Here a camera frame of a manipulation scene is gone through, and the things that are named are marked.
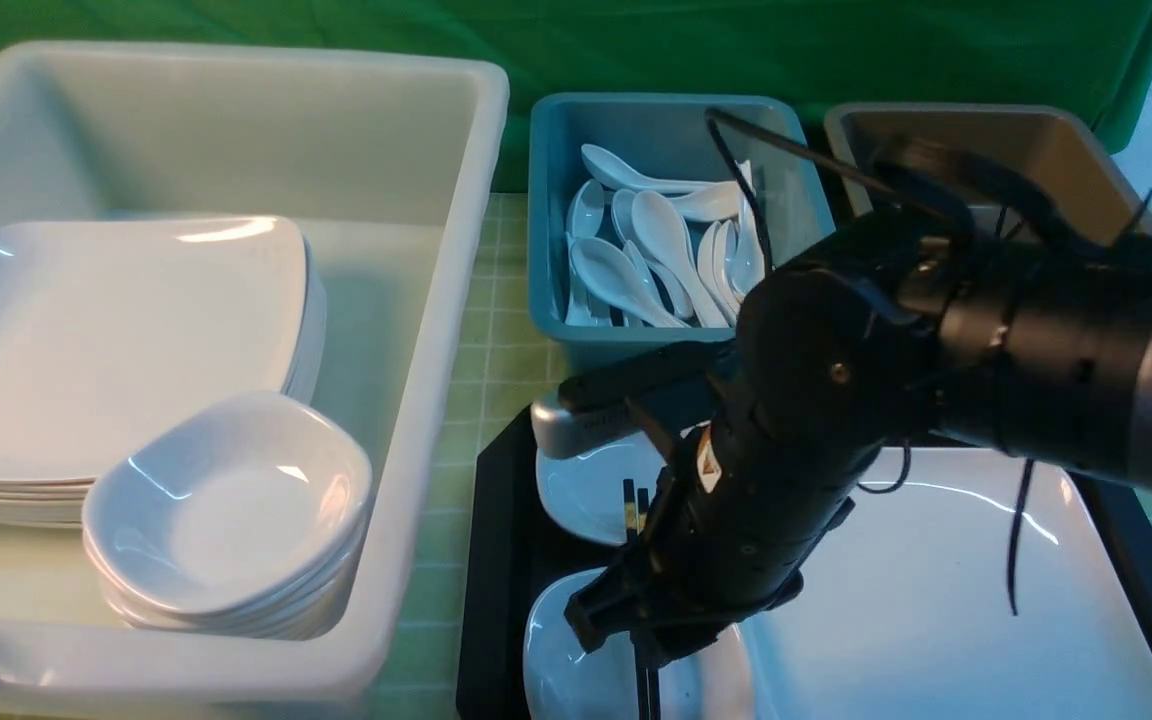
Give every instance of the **green cloth backdrop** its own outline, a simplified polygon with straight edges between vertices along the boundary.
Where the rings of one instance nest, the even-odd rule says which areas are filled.
[[[38,38],[490,60],[511,83],[499,191],[524,190],[552,92],[771,94],[806,123],[851,100],[1056,105],[1115,151],[1152,77],[1152,0],[0,0],[0,50]]]

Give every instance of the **stack of bowls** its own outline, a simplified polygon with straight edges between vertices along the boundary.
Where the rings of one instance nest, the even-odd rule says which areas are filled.
[[[77,528],[97,475],[223,397],[308,402],[325,334],[282,218],[0,229],[0,523]]]
[[[97,479],[83,547],[132,628],[305,639],[348,597],[372,488],[366,453],[332,420],[248,393]]]

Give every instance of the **gray plastic bin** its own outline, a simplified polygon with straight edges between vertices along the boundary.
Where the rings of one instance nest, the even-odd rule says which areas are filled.
[[[979,152],[1032,179],[1061,214],[1089,240],[1117,236],[1139,205],[1139,196],[1106,154],[1091,129],[1063,109],[1033,105],[852,103],[824,119],[829,147],[840,160],[869,170],[869,159],[886,138],[919,136]],[[873,209],[869,192],[846,183],[855,214]],[[973,203],[982,227],[993,229],[996,205]],[[1007,227],[1016,222],[1013,217]],[[1152,215],[1142,220],[1152,232]]]
[[[803,141],[788,105],[768,97],[726,94],[553,94],[531,111],[526,180],[526,304],[544,336],[562,346],[574,373],[654,350],[670,342],[721,341],[732,329],[586,328],[562,323],[567,306],[567,205],[589,179],[579,146],[607,147],[655,177],[732,179],[710,141],[704,111],[719,106],[750,122]],[[737,160],[755,168],[755,190],[767,214],[772,260],[780,265],[833,232],[812,164],[764,143],[723,131]],[[599,236],[617,241],[611,219]]]

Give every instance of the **blue plastic bin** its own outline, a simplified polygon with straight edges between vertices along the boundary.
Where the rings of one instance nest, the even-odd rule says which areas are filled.
[[[562,346],[571,372],[586,372],[670,342],[732,338],[732,329],[589,328],[562,320],[567,306],[563,223],[567,205],[589,179],[579,146],[586,142],[604,146],[653,177],[732,179],[705,129],[708,106],[804,139],[794,109],[771,97],[571,92],[545,97],[531,109],[526,304],[536,328]],[[723,137],[737,160],[753,164],[755,190],[767,214],[773,264],[790,260],[833,232],[829,206],[812,164],[735,132],[723,131]],[[604,218],[599,236],[617,242],[611,218]]]

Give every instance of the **chopsticks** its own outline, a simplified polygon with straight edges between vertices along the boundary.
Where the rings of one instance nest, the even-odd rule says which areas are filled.
[[[639,488],[634,492],[634,479],[623,480],[626,492],[626,540],[631,541],[643,532],[643,525],[649,520],[649,492]],[[660,719],[660,676],[657,670],[644,667],[639,658],[639,649],[634,649],[634,680],[639,698],[639,720]]]

